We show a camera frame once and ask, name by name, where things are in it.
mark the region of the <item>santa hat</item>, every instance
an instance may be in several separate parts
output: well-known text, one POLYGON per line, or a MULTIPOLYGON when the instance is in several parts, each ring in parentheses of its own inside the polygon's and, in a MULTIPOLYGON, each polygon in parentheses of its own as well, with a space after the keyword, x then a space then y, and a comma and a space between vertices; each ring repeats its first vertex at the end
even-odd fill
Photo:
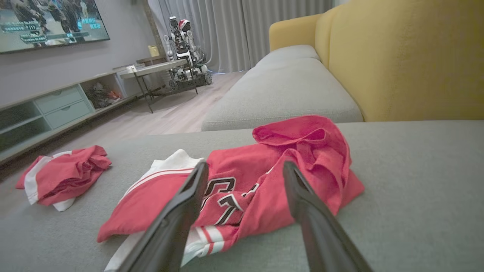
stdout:
POLYGON ((188 23, 190 23, 190 21, 187 19, 180 20, 180 22, 178 23, 178 29, 182 30, 188 23))

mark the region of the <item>yellow armrest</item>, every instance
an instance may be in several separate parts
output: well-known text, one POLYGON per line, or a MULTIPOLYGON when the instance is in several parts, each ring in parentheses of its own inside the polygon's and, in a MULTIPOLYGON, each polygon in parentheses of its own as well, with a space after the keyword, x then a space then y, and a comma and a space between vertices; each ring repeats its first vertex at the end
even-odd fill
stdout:
POLYGON ((316 21, 321 14, 273 23, 269 28, 271 51, 292 45, 314 47, 316 21))

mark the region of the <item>gray curtain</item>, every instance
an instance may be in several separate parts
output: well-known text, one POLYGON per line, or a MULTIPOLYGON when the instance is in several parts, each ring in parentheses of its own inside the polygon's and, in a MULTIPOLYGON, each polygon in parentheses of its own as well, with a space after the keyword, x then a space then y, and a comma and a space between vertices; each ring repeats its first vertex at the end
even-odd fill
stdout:
POLYGON ((168 18, 191 21, 207 66, 218 73, 248 70, 269 53, 272 23, 327 11, 332 0, 149 0, 160 35, 168 18))

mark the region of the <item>drawer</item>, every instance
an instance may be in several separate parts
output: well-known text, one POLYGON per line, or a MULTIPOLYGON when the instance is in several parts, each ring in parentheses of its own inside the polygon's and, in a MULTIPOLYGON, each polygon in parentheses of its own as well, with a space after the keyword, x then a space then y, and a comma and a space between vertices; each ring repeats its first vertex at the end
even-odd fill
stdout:
POLYGON ((89 113, 88 106, 84 101, 81 101, 54 111, 46 115, 45 118, 47 118, 52 128, 56 129, 89 113))
POLYGON ((79 89, 77 86, 74 86, 38 98, 35 102, 43 113, 48 113, 81 99, 82 96, 79 93, 79 89))

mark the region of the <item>sofa seat cushion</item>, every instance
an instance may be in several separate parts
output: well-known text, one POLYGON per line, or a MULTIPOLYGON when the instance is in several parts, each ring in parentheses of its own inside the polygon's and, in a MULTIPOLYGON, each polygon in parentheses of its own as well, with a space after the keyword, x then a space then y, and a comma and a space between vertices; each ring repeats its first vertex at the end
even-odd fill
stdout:
POLYGON ((279 48, 267 54, 257 63, 258 66, 273 64, 275 62, 296 60, 296 59, 315 59, 319 60, 316 50, 310 45, 293 45, 279 48))
MULTIPOLYGON (((478 271, 484 267, 484 121, 338 124, 365 192, 337 218, 374 271, 478 271)), ((102 271, 125 236, 96 243, 99 227, 155 159, 194 158, 253 144, 252 130, 147 136, 107 146, 112 168, 65 212, 30 206, 0 183, 3 271, 102 271)), ((196 258, 183 272, 309 271, 297 225, 196 258)))
POLYGON ((255 128, 308 114, 336 123, 363 121, 356 103, 320 61, 256 65, 207 114, 202 131, 255 128))

